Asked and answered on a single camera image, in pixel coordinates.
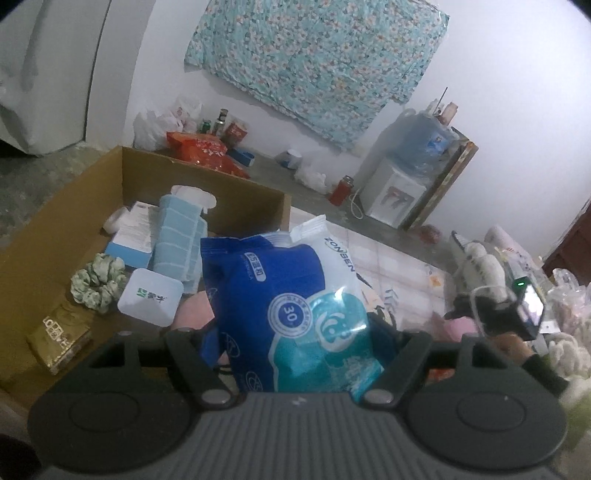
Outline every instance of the can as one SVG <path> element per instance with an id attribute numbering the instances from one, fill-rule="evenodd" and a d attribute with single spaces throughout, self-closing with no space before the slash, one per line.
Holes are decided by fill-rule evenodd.
<path id="1" fill-rule="evenodd" d="M 211 130 L 211 128 L 212 128 L 212 123 L 209 120 L 204 120 L 203 123 L 201 124 L 201 129 L 199 130 L 199 133 L 206 134 Z"/>
<path id="2" fill-rule="evenodd" d="M 222 134 L 222 142 L 224 142 L 228 148 L 236 148 L 247 133 L 246 124 L 244 122 L 237 119 L 233 120 Z"/>
<path id="3" fill-rule="evenodd" d="M 329 197 L 329 202 L 337 207 L 340 207 L 345 199 L 351 194 L 352 190 L 353 178 L 345 175 L 336 186 L 332 195 Z"/>

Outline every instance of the cardboard box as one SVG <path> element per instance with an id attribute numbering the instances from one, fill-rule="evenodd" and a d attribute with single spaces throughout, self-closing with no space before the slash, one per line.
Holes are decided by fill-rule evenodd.
<path id="1" fill-rule="evenodd" d="M 104 221 L 136 200 L 158 205 L 178 184 L 215 195 L 217 206 L 204 218 L 216 235 L 289 229 L 291 199 L 283 192 L 163 155 L 114 148 L 58 192 L 0 255 L 0 385 L 21 405 L 30 407 L 64 374 L 50 375 L 25 336 L 70 298 L 72 274 L 105 249 L 110 237 L 101 229 Z M 118 312 L 94 316 L 91 345 L 65 372 L 114 333 L 129 329 L 129 322 Z"/>

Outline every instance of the blue plastic bag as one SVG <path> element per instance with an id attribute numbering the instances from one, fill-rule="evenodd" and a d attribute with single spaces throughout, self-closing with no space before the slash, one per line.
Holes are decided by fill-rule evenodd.
<path id="1" fill-rule="evenodd" d="M 349 391 L 382 372 L 355 267 L 324 216 L 291 233 L 204 238 L 203 278 L 241 391 Z"/>

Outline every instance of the white box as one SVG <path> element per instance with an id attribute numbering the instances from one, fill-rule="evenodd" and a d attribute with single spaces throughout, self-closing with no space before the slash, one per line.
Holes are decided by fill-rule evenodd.
<path id="1" fill-rule="evenodd" d="M 396 228 L 426 190 L 384 158 L 361 190 L 359 200 L 366 215 Z"/>
<path id="2" fill-rule="evenodd" d="M 123 259 L 126 267 L 147 268 L 158 239 L 159 211 L 156 205 L 135 202 L 105 253 Z"/>
<path id="3" fill-rule="evenodd" d="M 160 327 L 172 324 L 183 295 L 183 284 L 145 268 L 131 274 L 117 303 L 121 313 Z"/>

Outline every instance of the concrete floor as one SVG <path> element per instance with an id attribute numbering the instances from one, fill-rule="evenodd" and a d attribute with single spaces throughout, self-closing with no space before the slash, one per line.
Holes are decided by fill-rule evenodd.
<path id="1" fill-rule="evenodd" d="M 335 207 L 325 196 L 294 181 L 293 170 L 281 167 L 270 158 L 257 156 L 248 173 L 251 180 L 291 195 L 291 204 L 296 208 L 315 215 L 325 214 L 329 222 L 368 236 L 447 272 L 451 273 L 456 268 L 445 240 L 442 239 L 437 245 L 426 245 L 416 237 L 368 216 L 359 220 L 351 213 L 348 200 L 340 207 Z"/>
<path id="2" fill-rule="evenodd" d="M 0 251 L 55 192 L 92 165 L 101 154 L 79 144 L 37 158 L 0 142 Z M 291 195 L 292 205 L 301 210 L 315 215 L 325 214 L 333 223 L 442 270 L 451 272 L 454 269 L 455 263 L 446 242 L 425 245 L 417 238 L 372 218 L 359 220 L 351 214 L 349 202 L 341 207 L 333 206 L 326 197 L 295 182 L 293 171 L 279 166 L 274 160 L 257 156 L 249 173 L 253 181 Z"/>
<path id="3" fill-rule="evenodd" d="M 0 142 L 0 251 L 55 192 L 101 155 L 79 144 L 32 157 Z"/>

